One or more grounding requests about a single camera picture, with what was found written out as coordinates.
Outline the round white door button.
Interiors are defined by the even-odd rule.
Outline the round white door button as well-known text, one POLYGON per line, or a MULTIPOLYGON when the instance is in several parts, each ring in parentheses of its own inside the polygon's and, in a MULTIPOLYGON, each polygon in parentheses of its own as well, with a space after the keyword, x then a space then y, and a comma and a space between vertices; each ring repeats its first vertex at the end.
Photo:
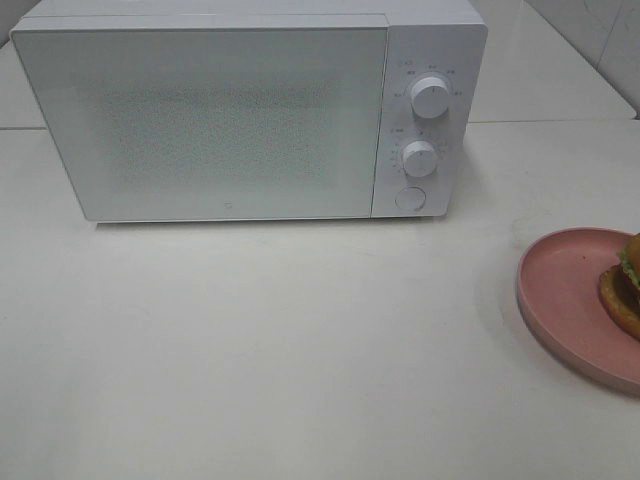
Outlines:
POLYGON ((402 189, 395 197, 396 206, 403 211, 419 212, 426 203, 426 194, 419 187, 402 189))

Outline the lower white round knob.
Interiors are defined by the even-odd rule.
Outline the lower white round knob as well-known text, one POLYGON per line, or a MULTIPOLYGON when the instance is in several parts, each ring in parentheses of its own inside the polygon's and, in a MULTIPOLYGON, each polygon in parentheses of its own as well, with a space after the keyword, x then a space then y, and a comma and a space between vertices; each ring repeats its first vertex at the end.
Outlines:
POLYGON ((424 178, 434 173, 438 159, 435 147, 424 140, 409 143, 401 153, 404 172, 413 178, 424 178))

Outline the white round knob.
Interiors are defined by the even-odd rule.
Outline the white round knob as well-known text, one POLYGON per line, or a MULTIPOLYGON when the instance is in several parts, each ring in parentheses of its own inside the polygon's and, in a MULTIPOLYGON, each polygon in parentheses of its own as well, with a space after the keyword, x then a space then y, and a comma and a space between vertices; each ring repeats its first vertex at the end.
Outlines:
POLYGON ((444 77, 429 74, 411 85, 409 96, 412 110, 417 117, 435 119, 448 110, 450 87, 444 77))
POLYGON ((413 178, 424 178, 434 173, 438 159, 435 147, 424 140, 409 143, 401 153, 404 172, 413 178))

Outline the burger with lettuce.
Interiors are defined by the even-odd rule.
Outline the burger with lettuce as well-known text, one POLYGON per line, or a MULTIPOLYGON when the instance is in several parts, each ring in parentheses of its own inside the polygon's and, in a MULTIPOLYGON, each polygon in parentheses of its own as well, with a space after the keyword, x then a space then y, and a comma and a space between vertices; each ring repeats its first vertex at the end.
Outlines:
POLYGON ((599 297, 609 317, 636 340, 639 326, 639 235, 618 253, 619 263, 599 278, 599 297))

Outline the white microwave oven body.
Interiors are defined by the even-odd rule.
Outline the white microwave oven body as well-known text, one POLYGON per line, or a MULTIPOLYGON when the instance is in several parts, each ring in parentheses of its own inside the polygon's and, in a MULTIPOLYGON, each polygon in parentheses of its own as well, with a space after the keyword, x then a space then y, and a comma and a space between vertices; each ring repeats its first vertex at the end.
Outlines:
POLYGON ((216 219, 194 221, 311 220, 430 217, 445 214, 461 160, 463 138, 488 29, 467 1, 42 1, 11 30, 263 31, 382 29, 386 53, 370 213, 365 217, 216 219), (435 119, 417 117, 409 88, 437 74, 450 87, 448 110, 435 119), (439 159, 424 178, 405 174, 401 153, 417 140, 430 142, 439 159), (400 210, 396 195, 419 187, 419 212, 400 210))

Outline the upper white round knob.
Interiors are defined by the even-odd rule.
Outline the upper white round knob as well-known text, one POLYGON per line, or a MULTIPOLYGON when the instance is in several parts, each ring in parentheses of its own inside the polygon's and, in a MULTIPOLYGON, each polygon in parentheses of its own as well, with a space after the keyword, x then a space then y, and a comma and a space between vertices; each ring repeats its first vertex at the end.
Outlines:
POLYGON ((448 110, 450 87, 444 77, 429 74, 411 85, 409 96, 412 110, 417 117, 435 119, 448 110))

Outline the pink round plate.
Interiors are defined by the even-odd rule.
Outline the pink round plate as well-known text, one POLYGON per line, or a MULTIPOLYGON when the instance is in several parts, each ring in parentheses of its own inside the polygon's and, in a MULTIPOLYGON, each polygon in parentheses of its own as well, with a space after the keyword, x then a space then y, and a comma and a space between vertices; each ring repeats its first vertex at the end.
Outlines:
POLYGON ((599 279, 619 263, 625 232, 570 228, 535 241, 520 259, 516 297, 539 343, 577 373, 610 389, 639 395, 639 341, 609 316, 599 279))

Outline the white microwave door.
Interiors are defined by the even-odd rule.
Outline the white microwave door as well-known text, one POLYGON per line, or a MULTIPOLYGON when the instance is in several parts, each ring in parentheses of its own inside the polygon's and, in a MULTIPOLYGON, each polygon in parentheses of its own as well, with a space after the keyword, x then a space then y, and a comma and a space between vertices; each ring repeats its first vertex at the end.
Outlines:
POLYGON ((91 221, 365 217, 382 29, 19 32, 91 221))

